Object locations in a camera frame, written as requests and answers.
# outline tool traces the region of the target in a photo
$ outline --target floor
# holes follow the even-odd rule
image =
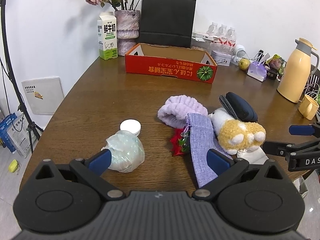
[[[30,157],[31,154],[24,159],[18,154],[11,154],[7,148],[0,148],[0,240],[10,240],[20,232],[12,205]],[[8,166],[14,159],[20,164],[18,174],[8,171]],[[320,184],[315,171],[308,177],[306,184],[309,192],[304,199],[306,208],[298,232],[311,240],[319,240]]]
[[[0,148],[0,240],[9,240],[21,229],[12,211],[13,201],[19,192],[23,173],[28,165],[31,154],[27,158],[19,154],[12,154],[7,148]],[[9,164],[16,159],[19,172],[10,173]]]

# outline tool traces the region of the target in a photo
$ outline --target yellow object on floor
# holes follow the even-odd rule
[[[17,160],[13,160],[8,167],[10,172],[15,172],[17,168],[18,168]]]

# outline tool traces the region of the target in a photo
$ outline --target white electrical panel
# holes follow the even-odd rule
[[[34,114],[53,115],[64,99],[59,77],[22,81],[22,86]]]

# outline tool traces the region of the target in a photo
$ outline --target cat paw plush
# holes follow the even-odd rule
[[[230,155],[256,151],[266,139],[266,130],[256,122],[235,120],[224,108],[209,114],[219,144]]]

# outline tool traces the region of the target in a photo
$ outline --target red artificial flower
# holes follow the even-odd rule
[[[171,138],[170,142],[172,143],[172,149],[171,151],[173,151],[173,156],[177,156],[177,155],[184,155],[185,153],[183,153],[182,150],[182,146],[179,145],[179,139],[182,138],[181,133],[184,131],[184,128],[182,129],[175,129],[174,130],[174,136]]]

